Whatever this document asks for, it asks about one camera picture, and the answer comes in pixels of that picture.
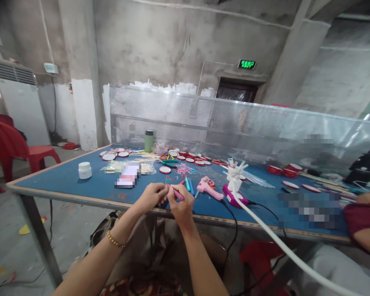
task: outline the blue table surface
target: blue table surface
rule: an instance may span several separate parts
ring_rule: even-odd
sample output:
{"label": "blue table surface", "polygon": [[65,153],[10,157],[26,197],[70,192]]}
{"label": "blue table surface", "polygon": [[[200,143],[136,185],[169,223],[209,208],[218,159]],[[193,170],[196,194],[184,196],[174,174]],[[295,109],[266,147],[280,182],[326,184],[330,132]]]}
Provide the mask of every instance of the blue table surface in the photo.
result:
{"label": "blue table surface", "polygon": [[[161,164],[155,163],[155,168],[157,170],[154,175],[142,175],[135,188],[133,189],[118,189],[114,187],[114,182],[118,178],[115,174],[105,174],[103,167],[107,165],[100,156],[99,153],[103,150],[108,150],[109,148],[104,148],[102,150],[97,150],[93,153],[83,155],[69,162],[63,163],[57,167],[51,168],[49,170],[43,171],[37,175],[31,176],[29,178],[23,179],[19,182],[15,182],[14,185],[20,187],[27,187],[31,189],[47,190],[51,192],[59,192],[66,194],[74,194],[84,197],[91,197],[95,199],[103,199],[109,201],[118,201],[121,203],[134,204],[138,197],[142,194],[145,187],[150,183],[166,182],[166,177],[170,177],[170,184],[178,184],[182,181],[181,175],[178,175],[174,170],[168,175],[159,172],[158,168]],[[126,160],[131,160],[133,158],[140,157],[128,157]],[[90,162],[92,167],[92,177],[87,180],[80,180],[78,176],[78,164],[80,162]],[[226,175],[223,174],[224,168],[217,164],[211,164],[210,166],[197,166],[195,164],[187,163],[190,167],[194,168],[197,172],[192,175],[188,175],[191,178],[194,191],[196,192],[196,186],[199,180],[208,176],[215,182],[216,191],[222,192],[222,187],[227,184]],[[301,184],[309,184],[315,186],[315,184],[308,178],[299,176],[297,179],[290,179],[284,176],[275,176],[267,172],[264,166],[250,165],[246,171],[266,180],[270,184],[274,185],[275,188],[266,188],[249,181],[243,181],[240,192],[249,200],[255,201],[257,203],[263,204],[269,209],[271,209],[275,214],[279,214],[280,206],[278,194],[283,193],[282,184],[283,180],[293,182],[301,187]],[[298,192],[313,194],[310,191],[300,188]],[[327,193],[319,193],[319,198],[329,200],[329,195]],[[231,210],[236,216],[238,221],[253,222],[255,220],[251,218],[243,209],[235,208],[231,205]],[[169,209],[170,205],[168,202],[162,205],[162,208]],[[274,216],[269,213],[266,209],[260,206],[251,206],[250,209],[254,211],[267,225],[278,226],[277,220]],[[213,197],[210,197],[207,193],[200,193],[199,197],[194,203],[194,214],[203,216],[219,217],[224,219],[232,219],[229,211],[220,204]],[[338,215],[338,223],[336,223],[335,229],[305,229],[304,223],[294,222],[292,223],[292,229],[301,229],[310,232],[317,232],[321,234],[329,234],[333,236],[347,237],[347,227],[342,214],[342,210]]]}

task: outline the metal mesh screen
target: metal mesh screen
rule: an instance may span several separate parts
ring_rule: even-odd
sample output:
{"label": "metal mesh screen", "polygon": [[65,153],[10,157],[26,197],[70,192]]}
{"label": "metal mesh screen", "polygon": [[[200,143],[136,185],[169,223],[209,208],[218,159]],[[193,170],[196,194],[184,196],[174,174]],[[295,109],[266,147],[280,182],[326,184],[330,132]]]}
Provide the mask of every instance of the metal mesh screen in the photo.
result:
{"label": "metal mesh screen", "polygon": [[338,173],[370,149],[370,121],[209,97],[110,86],[112,143],[142,148],[146,129],[169,147]]}

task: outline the black cable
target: black cable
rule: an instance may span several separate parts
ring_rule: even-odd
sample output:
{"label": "black cable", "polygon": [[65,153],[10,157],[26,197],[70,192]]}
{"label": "black cable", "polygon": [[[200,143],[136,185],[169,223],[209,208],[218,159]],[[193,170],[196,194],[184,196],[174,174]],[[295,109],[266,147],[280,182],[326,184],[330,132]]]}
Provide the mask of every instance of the black cable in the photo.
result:
{"label": "black cable", "polygon": [[51,134],[56,133],[56,90],[55,90],[55,81],[53,80],[53,75],[51,75],[52,79],[52,86],[53,86],[53,95],[55,100],[55,128],[53,129],[53,132]]}
{"label": "black cable", "polygon": [[49,200],[49,208],[51,210],[51,226],[49,227],[49,231],[51,233],[51,237],[49,239],[49,243],[52,241],[52,221],[53,221],[53,207],[52,207],[52,199]]}
{"label": "black cable", "polygon": [[227,206],[227,204],[225,203],[225,201],[222,199],[220,200],[220,202],[225,206],[225,208],[231,213],[231,215],[233,216],[233,219],[234,219],[234,222],[236,223],[236,234],[234,235],[234,238],[230,244],[230,246],[227,248],[226,250],[226,259],[225,259],[225,263],[224,263],[224,266],[226,266],[226,262],[227,262],[227,259],[229,257],[229,251],[230,251],[230,248],[232,247],[232,245],[234,244],[234,242],[236,241],[236,238],[237,238],[237,232],[238,232],[238,224],[237,224],[237,219],[236,217],[234,216],[233,212],[231,211],[231,209]]}
{"label": "black cable", "polygon": [[[250,200],[248,200],[248,202],[249,202],[250,205],[253,205],[253,206],[261,206],[261,207],[265,208],[270,213],[272,213],[272,215],[277,219],[277,221],[279,221],[278,216],[272,210],[270,210],[268,207],[266,207],[266,206],[264,206],[264,205],[262,205],[260,203],[256,203],[256,202],[250,201]],[[284,233],[284,236],[287,239],[288,237],[287,237],[287,233],[285,232],[285,229],[282,228],[282,232]]]}
{"label": "black cable", "polygon": [[34,283],[36,280],[38,280],[38,278],[42,275],[42,273],[45,271],[45,268],[42,270],[42,272],[40,272],[40,274],[33,280],[33,281],[13,281],[13,282],[8,282],[6,283],[7,280],[4,281],[4,284],[1,284],[0,285],[0,288],[3,287],[3,286],[6,286],[8,284],[32,284]]}
{"label": "black cable", "polygon": [[282,258],[284,258],[285,256],[286,256],[286,254],[283,254],[281,257],[279,257],[279,258],[277,259],[277,261],[274,263],[273,267],[272,267],[270,270],[266,271],[266,273],[265,273],[265,274],[263,274],[263,275],[262,275],[262,277],[260,278],[260,280],[258,280],[255,284],[253,284],[252,286],[250,286],[248,289],[246,289],[246,290],[242,291],[241,293],[238,293],[238,294],[236,294],[236,295],[231,295],[231,296],[241,296],[241,295],[243,295],[243,294],[245,294],[245,293],[247,293],[247,292],[251,291],[251,290],[252,290],[253,288],[255,288],[256,286],[260,285],[260,284],[263,282],[263,280],[266,278],[266,276],[267,276],[267,275],[269,275],[269,273],[270,273],[270,272],[273,272],[273,271],[274,271],[274,269],[275,269],[275,268],[277,267],[277,265],[278,265],[278,262],[279,262]]}

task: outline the exit sign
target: exit sign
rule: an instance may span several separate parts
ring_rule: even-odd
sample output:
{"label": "exit sign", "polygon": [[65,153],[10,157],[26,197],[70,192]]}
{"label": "exit sign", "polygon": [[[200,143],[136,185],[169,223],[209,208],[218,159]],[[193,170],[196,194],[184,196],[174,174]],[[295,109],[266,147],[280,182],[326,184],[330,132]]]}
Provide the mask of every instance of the exit sign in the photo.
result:
{"label": "exit sign", "polygon": [[238,67],[241,69],[255,70],[256,62],[250,60],[240,60]]}

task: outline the air conditioner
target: air conditioner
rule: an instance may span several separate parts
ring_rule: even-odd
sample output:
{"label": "air conditioner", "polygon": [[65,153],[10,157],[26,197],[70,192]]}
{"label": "air conditioner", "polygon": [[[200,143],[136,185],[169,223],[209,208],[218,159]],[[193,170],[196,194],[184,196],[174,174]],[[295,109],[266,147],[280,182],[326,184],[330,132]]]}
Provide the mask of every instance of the air conditioner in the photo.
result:
{"label": "air conditioner", "polygon": [[0,60],[0,95],[15,127],[25,133],[29,146],[51,144],[31,69]]}

